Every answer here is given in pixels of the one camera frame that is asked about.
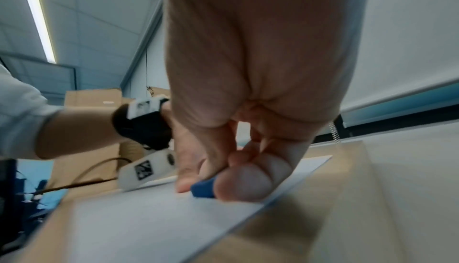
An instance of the forearm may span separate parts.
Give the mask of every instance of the forearm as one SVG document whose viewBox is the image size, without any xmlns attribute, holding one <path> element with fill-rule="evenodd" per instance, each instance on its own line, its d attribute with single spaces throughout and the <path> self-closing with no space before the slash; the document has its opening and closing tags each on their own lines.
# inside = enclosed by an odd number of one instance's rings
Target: forearm
<svg viewBox="0 0 459 263">
<path fill-rule="evenodd" d="M 116 109 L 66 108 L 40 130 L 35 153 L 42 159 L 99 149 L 126 138 L 112 125 Z"/>
</svg>

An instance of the wrist-mounted device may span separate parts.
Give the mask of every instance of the wrist-mounted device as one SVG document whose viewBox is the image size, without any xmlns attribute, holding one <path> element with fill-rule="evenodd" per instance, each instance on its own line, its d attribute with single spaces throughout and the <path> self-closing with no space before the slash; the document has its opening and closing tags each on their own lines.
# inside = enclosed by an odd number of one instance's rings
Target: wrist-mounted device
<svg viewBox="0 0 459 263">
<path fill-rule="evenodd" d="M 161 106 L 168 100 L 165 96 L 157 96 L 122 105 L 111 119 L 115 130 L 153 150 L 168 148 L 172 129 L 161 115 Z"/>
</svg>

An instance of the linear light fixture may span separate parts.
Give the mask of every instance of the linear light fixture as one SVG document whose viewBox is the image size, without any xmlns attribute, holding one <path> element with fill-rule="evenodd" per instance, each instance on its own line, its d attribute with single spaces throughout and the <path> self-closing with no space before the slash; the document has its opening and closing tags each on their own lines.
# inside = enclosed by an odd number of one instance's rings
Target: linear light fixture
<svg viewBox="0 0 459 263">
<path fill-rule="evenodd" d="M 56 57 L 54 56 L 53 46 L 51 45 L 51 40 L 49 39 L 48 28 L 46 27 L 46 21 L 44 20 L 40 0 L 27 0 L 27 2 L 29 3 L 33 21 L 35 21 L 35 26 L 37 27 L 46 59 L 49 63 L 55 64 Z"/>
</svg>

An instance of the ceiling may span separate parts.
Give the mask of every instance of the ceiling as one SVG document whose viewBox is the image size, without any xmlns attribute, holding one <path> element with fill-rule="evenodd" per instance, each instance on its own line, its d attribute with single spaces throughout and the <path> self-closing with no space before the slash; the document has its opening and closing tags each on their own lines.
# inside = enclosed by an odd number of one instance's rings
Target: ceiling
<svg viewBox="0 0 459 263">
<path fill-rule="evenodd" d="M 41 0 L 57 65 L 46 62 L 27 0 L 0 2 L 0 57 L 55 104 L 67 90 L 116 88 L 161 0 Z"/>
</svg>

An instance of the black circular hole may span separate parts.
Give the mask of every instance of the black circular hole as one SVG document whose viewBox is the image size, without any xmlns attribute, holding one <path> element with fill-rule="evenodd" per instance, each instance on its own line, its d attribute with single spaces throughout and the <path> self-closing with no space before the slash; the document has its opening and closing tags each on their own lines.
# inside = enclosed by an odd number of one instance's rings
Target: black circular hole
<svg viewBox="0 0 459 263">
<path fill-rule="evenodd" d="M 167 155 L 167 161 L 169 162 L 170 165 L 174 165 L 175 164 L 175 158 L 172 154 L 168 154 Z"/>
</svg>

